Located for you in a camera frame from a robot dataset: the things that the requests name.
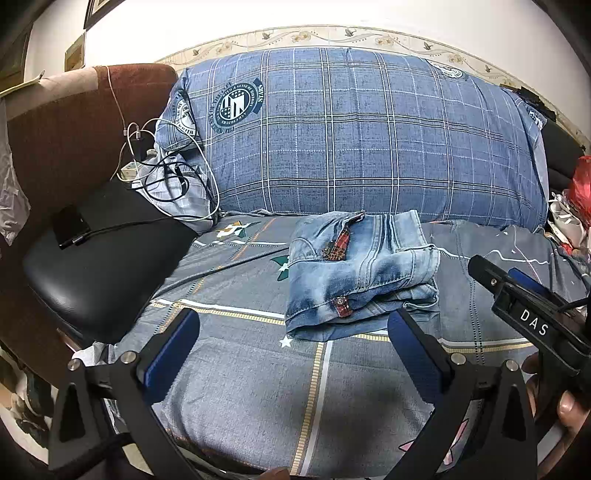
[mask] wallpaper border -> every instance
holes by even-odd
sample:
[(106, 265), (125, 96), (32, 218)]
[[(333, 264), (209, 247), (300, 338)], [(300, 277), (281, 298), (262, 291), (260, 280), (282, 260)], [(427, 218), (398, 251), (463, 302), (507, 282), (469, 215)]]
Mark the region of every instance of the wallpaper border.
[(293, 47), (355, 47), (387, 53), (412, 54), (424, 59), (435, 60), (464, 70), (496, 85), (515, 88), (525, 87), (538, 95), (556, 112), (557, 123), (577, 142), (590, 151), (591, 142), (563, 113), (550, 101), (517, 77), (496, 67), (493, 63), (469, 54), (459, 48), (428, 38), (381, 28), (355, 27), (345, 25), (296, 25), (254, 30), (230, 35), (185, 48), (168, 55), (156, 63), (170, 65), (177, 73), (201, 61), (216, 59), (246, 51), (269, 48)]

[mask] wall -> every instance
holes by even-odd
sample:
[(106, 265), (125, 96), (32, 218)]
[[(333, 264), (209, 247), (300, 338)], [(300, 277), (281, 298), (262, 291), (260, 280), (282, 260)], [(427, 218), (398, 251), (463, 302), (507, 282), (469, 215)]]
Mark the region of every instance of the wall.
[[(82, 32), (81, 4), (86, 0), (57, 0), (55, 11), (49, 15), (48, 9), (35, 23), (29, 54), (42, 51), (47, 58), (27, 58), (25, 79), (44, 61), (53, 65), (54, 56), (60, 55), (63, 65), (66, 48)], [(72, 23), (71, 41), (47, 43), (46, 32), (61, 29), (60, 15)], [(42, 23), (38, 35), (37, 23)], [(312, 24), (384, 28), (461, 48), (533, 87), (591, 138), (591, 80), (562, 33), (531, 0), (125, 0), (88, 31), (86, 64), (151, 62), (231, 34)], [(29, 69), (29, 62), (36, 68)]]
[(25, 81), (45, 70), (46, 76), (64, 71), (66, 50), (82, 34), (87, 0), (56, 0), (33, 23)]

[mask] brown armrest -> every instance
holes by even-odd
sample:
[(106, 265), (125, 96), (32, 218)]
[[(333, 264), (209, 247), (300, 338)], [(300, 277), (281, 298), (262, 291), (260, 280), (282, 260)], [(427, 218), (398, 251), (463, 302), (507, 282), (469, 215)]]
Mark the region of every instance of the brown armrest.
[[(160, 115), (177, 80), (175, 71), (162, 64), (109, 69), (126, 122), (140, 125)], [(22, 258), (53, 213), (109, 180), (124, 141), (123, 126), (106, 67), (43, 79), (7, 96), (6, 102), (14, 167), (31, 213), (11, 247), (0, 236), (0, 339), (55, 384), (71, 351), (30, 291)]]

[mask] electrical cord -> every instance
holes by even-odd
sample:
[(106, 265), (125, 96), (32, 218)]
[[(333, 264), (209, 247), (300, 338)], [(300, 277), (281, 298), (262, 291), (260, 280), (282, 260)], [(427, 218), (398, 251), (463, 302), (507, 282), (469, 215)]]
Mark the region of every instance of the electrical cord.
[(113, 84), (111, 83), (111, 71), (109, 70), (109, 66), (107, 68), (107, 78), (109, 79), (109, 88), (111, 89), (111, 93), (113, 94), (113, 99), (115, 100), (115, 104), (117, 105), (117, 110), (119, 110), (119, 115), (121, 116), (121, 121), (123, 122), (123, 135), (127, 135), (127, 123), (125, 122), (125, 117), (123, 116), (123, 112), (121, 111), (121, 107), (119, 106), (119, 101), (117, 100), (117, 96), (115, 95), (115, 91), (113, 90)]
[[(115, 170), (115, 172), (113, 173), (113, 175), (111, 175), (111, 180), (117, 176), (118, 179), (120, 179), (120, 181), (124, 182), (124, 183), (133, 183), (135, 181), (140, 181), (141, 182), (141, 187), (132, 187), (129, 188), (129, 190), (143, 190), (144, 193), (146, 194), (146, 196), (148, 197), (148, 200), (164, 215), (166, 215), (166, 217), (162, 217), (159, 219), (154, 219), (154, 220), (142, 220), (139, 222), (128, 222), (128, 223), (122, 223), (119, 225), (114, 225), (114, 226), (110, 226), (110, 227), (106, 227), (106, 228), (101, 228), (98, 230), (91, 230), (89, 232), (84, 233), (83, 235), (81, 235), (80, 237), (76, 238), (74, 240), (74, 244), (78, 245), (80, 243), (82, 243), (83, 241), (87, 240), (88, 238), (94, 236), (94, 235), (98, 235), (100, 233), (105, 233), (105, 232), (110, 232), (110, 231), (114, 231), (117, 230), (119, 228), (126, 228), (129, 226), (135, 226), (135, 225), (146, 225), (149, 223), (154, 223), (154, 222), (159, 222), (160, 220), (164, 220), (166, 218), (174, 218), (174, 219), (183, 219), (184, 222), (197, 222), (200, 220), (208, 220), (211, 219), (213, 220), (213, 216), (218, 212), (219, 210), (219, 206), (220, 206), (220, 192), (219, 192), (219, 187), (217, 185), (217, 180), (216, 177), (213, 173), (212, 167), (209, 164), (209, 162), (207, 161), (207, 157), (205, 156), (205, 153), (203, 152), (203, 150), (201, 149), (201, 146), (199, 145), (199, 143), (197, 142), (197, 140), (192, 137), (191, 135), (189, 135), (187, 132), (184, 132), (177, 124), (175, 124), (174, 122), (171, 122), (170, 120), (167, 120), (165, 118), (161, 118), (161, 117), (157, 117), (157, 118), (151, 118), (150, 120), (148, 120), (144, 126), (142, 128), (139, 127), (139, 125), (135, 122), (131, 122), (129, 125), (126, 124), (125, 122), (125, 117), (123, 116), (123, 112), (121, 111), (121, 106), (119, 105), (119, 101), (117, 100), (117, 96), (115, 95), (115, 90), (113, 89), (113, 84), (111, 82), (111, 71), (109, 70), (109, 67), (106, 67), (107, 69), (107, 78), (109, 80), (109, 88), (111, 89), (111, 94), (113, 95), (113, 99), (115, 100), (115, 104), (117, 105), (117, 109), (119, 111), (119, 115), (121, 116), (121, 121), (123, 123), (123, 135), (125, 137), (125, 143), (123, 144), (123, 146), (121, 147), (121, 149), (119, 150), (119, 161), (117, 163), (117, 169)], [(148, 164), (142, 161), (139, 161), (135, 158), (135, 153), (134, 153), (134, 149), (131, 145), (131, 135), (135, 134), (135, 139), (136, 140), (140, 140), (141, 139), (141, 134), (142, 132), (145, 132), (147, 134), (150, 134), (153, 139), (154, 139), (154, 143), (156, 144), (156, 136), (155, 134), (153, 134), (150, 130), (147, 130), (146, 127), (150, 122), (153, 121), (163, 121), (169, 125), (172, 125), (174, 128), (176, 128), (177, 130), (179, 130), (180, 132), (184, 133), (190, 141), (192, 141), (195, 146), (197, 147), (197, 149), (199, 150), (199, 153), (201, 154), (201, 156), (203, 157), (203, 161), (205, 163), (206, 169), (209, 169), (209, 173), (211, 174), (212, 177), (212, 182), (213, 185), (215, 186), (215, 190), (216, 190), (216, 194), (217, 194), (217, 202), (216, 202), (216, 206), (214, 208), (214, 210), (212, 212), (210, 212), (208, 215), (206, 216), (202, 216), (199, 217), (197, 215), (171, 215), (168, 212), (165, 212), (164, 210), (162, 210), (162, 208), (160, 208), (158, 205), (156, 205), (155, 202), (158, 203), (167, 203), (167, 202), (175, 202), (176, 200), (181, 199), (185, 194), (186, 194), (186, 190), (188, 190), (188, 188), (190, 187), (190, 183), (189, 181), (183, 176), (182, 172), (180, 171), (178, 166), (185, 166), (187, 168), (189, 168), (191, 170), (191, 172), (195, 175), (195, 177), (201, 182), (208, 200), (210, 201), (210, 203), (214, 203), (214, 199), (213, 199), (213, 193), (210, 191), (210, 189), (207, 187), (206, 183), (203, 181), (203, 179), (201, 178), (201, 175), (196, 171), (196, 169), (191, 166), (189, 163), (187, 163), (186, 161), (174, 161), (174, 162), (170, 162), (170, 163), (166, 163), (165, 160), (167, 158), (170, 158), (173, 155), (176, 155), (177, 153), (179, 153), (182, 148), (175, 150), (173, 152), (168, 153), (166, 156), (163, 155), (162, 149), (160, 149), (160, 160), (158, 162), (156, 162), (155, 164)], [(131, 153), (131, 157), (133, 159), (134, 162), (134, 166), (135, 166), (135, 171), (136, 171), (136, 175), (135, 178), (132, 180), (127, 180), (127, 179), (123, 179), (120, 175), (121, 172), (121, 161), (123, 159), (123, 154), (125, 151), (125, 147), (129, 148), (129, 152)], [(145, 165), (145, 166), (149, 166), (152, 167), (151, 170), (145, 174), (140, 176), (139, 175), (139, 167), (138, 167), (138, 163)], [(172, 169), (170, 168), (171, 166), (176, 166), (176, 171), (173, 172)], [(164, 168), (164, 176), (161, 179), (156, 179), (155, 181), (152, 182), (148, 182), (146, 183), (144, 180), (149, 177), (150, 175), (152, 175), (153, 172), (156, 171), (156, 169), (158, 168)], [(181, 191), (184, 192), (182, 195), (180, 195), (177, 198), (174, 199), (160, 199), (157, 198), (155, 196), (153, 196), (147, 189), (147, 187), (155, 185), (159, 182), (162, 181), (169, 181), (170, 179), (173, 178), (177, 178), (179, 180), (179, 182), (181, 183), (182, 187), (181, 187)]]
[[(174, 122), (171, 122), (171, 121), (170, 121), (170, 120), (168, 120), (168, 119), (162, 118), (162, 117), (151, 118), (150, 120), (148, 120), (148, 121), (147, 121), (147, 122), (144, 124), (144, 126), (141, 128), (141, 130), (140, 130), (140, 131), (143, 131), (143, 130), (146, 128), (146, 126), (147, 126), (147, 125), (148, 125), (150, 122), (153, 122), (153, 121), (162, 121), (162, 122), (165, 122), (165, 123), (167, 123), (167, 124), (170, 124), (170, 125), (172, 125), (174, 128), (176, 128), (178, 131), (180, 131), (181, 133), (185, 134), (185, 135), (186, 135), (186, 136), (189, 138), (189, 140), (191, 140), (191, 141), (192, 141), (192, 142), (195, 144), (195, 146), (197, 147), (197, 149), (199, 150), (199, 153), (200, 153), (200, 154), (201, 154), (201, 156), (203, 157), (203, 162), (205, 163), (205, 166), (206, 166), (206, 168), (208, 168), (208, 169), (209, 169), (209, 172), (210, 172), (210, 174), (211, 174), (211, 176), (212, 176), (212, 182), (213, 182), (213, 185), (215, 186), (216, 195), (217, 195), (217, 202), (216, 202), (216, 207), (214, 208), (214, 210), (213, 210), (213, 211), (212, 211), (212, 212), (211, 212), (209, 215), (206, 215), (206, 216), (204, 216), (204, 217), (199, 217), (199, 218), (197, 218), (197, 217), (195, 216), (195, 219), (184, 220), (184, 221), (185, 221), (185, 222), (197, 222), (197, 221), (199, 221), (199, 220), (213, 219), (213, 215), (214, 215), (214, 214), (215, 214), (215, 213), (216, 213), (216, 212), (219, 210), (219, 206), (220, 206), (220, 193), (219, 193), (219, 188), (218, 188), (218, 186), (217, 186), (216, 177), (215, 177), (215, 175), (214, 175), (214, 173), (213, 173), (213, 170), (212, 170), (212, 168), (211, 168), (211, 165), (210, 165), (210, 164), (209, 164), (209, 162), (207, 161), (207, 157), (205, 156), (205, 153), (203, 153), (203, 150), (201, 149), (201, 146), (199, 145), (199, 143), (197, 142), (197, 140), (195, 140), (195, 138), (194, 138), (194, 137), (192, 137), (191, 135), (189, 135), (187, 132), (184, 132), (184, 131), (183, 131), (183, 130), (182, 130), (182, 129), (181, 129), (181, 128), (180, 128), (180, 127), (177, 125), (177, 124), (175, 124)], [(154, 203), (152, 203), (152, 204), (153, 204), (153, 205), (154, 205), (154, 206), (155, 206), (155, 207), (156, 207), (156, 208), (157, 208), (157, 209), (158, 209), (160, 212), (162, 212), (162, 213), (163, 213), (163, 214), (165, 214), (165, 215), (169, 215), (169, 216), (170, 216), (170, 214), (169, 214), (168, 212), (165, 212), (164, 210), (162, 210), (162, 209), (161, 209), (161, 208), (160, 208), (158, 205), (156, 205), (156, 204), (154, 204)]]
[(187, 216), (194, 217), (194, 215), (168, 215), (165, 217), (155, 218), (155, 219), (151, 219), (151, 220), (138, 220), (137, 222), (119, 223), (118, 225), (106, 226), (104, 228), (99, 228), (98, 230), (91, 230), (89, 232), (83, 233), (82, 235), (77, 237), (75, 240), (73, 240), (72, 244), (73, 245), (80, 245), (82, 242), (88, 240), (90, 237), (93, 237), (95, 235), (99, 235), (100, 233), (113, 232), (115, 230), (119, 230), (121, 228), (127, 228), (130, 226), (150, 225), (152, 223), (160, 222), (162, 220), (168, 220), (169, 218), (181, 219), (181, 218), (185, 218)]

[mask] bed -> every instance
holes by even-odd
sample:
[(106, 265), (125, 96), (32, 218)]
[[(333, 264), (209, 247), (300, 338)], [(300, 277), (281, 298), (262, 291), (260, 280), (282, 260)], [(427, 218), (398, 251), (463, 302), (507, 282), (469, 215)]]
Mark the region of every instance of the bed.
[[(385, 475), (432, 406), (422, 402), (383, 330), (327, 343), (285, 334), (288, 247), (302, 220), (222, 219), (195, 240), (119, 343), (95, 345), (77, 356), (92, 363), (105, 348), (112, 362), (127, 350), (140, 350), (182, 308), (191, 308), (200, 316), (199, 340), (167, 398), (154, 405), (179, 445), (233, 471), (287, 465), (301, 476)], [(505, 270), (518, 267), (568, 300), (586, 294), (577, 265), (542, 234), (462, 220), (424, 223), (422, 229), (440, 251), (440, 301), (420, 325), (446, 351), (474, 363), (521, 362), (534, 348), (492, 314), (492, 296), (467, 275), (472, 255)], [(448, 466), (461, 452), (475, 408), (446, 458)]]

